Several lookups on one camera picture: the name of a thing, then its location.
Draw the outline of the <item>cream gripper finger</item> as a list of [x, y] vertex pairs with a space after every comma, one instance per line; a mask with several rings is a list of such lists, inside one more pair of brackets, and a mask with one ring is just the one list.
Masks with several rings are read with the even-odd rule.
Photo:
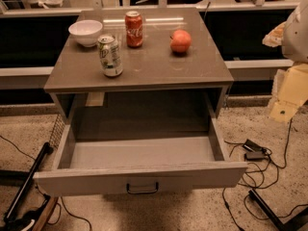
[[278, 69], [272, 85], [269, 116], [278, 122], [289, 122], [307, 100], [308, 64]]
[[282, 44], [285, 22], [280, 23], [264, 36], [262, 43], [268, 47], [277, 47]]

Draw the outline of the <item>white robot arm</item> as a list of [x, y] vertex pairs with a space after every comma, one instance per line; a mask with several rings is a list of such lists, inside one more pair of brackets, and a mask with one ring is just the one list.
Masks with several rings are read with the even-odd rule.
[[308, 100], [308, 0], [302, 0], [285, 22], [265, 35], [262, 43], [281, 46], [283, 56], [294, 62], [286, 71], [277, 71], [269, 102], [269, 116], [289, 122]]

